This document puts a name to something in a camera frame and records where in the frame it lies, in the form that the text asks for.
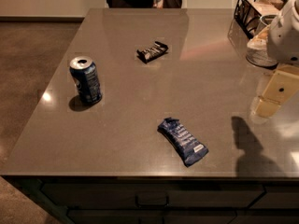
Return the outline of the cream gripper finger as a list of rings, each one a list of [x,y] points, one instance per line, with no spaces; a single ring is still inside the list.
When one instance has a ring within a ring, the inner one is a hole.
[[[279,66],[258,98],[254,113],[263,118],[272,117],[299,91],[299,67],[290,64]]]

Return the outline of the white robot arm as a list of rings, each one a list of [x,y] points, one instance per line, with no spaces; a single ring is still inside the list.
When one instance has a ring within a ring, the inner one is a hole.
[[[278,66],[255,108],[255,114],[264,118],[273,116],[299,91],[299,0],[288,0],[272,20],[267,54]]]

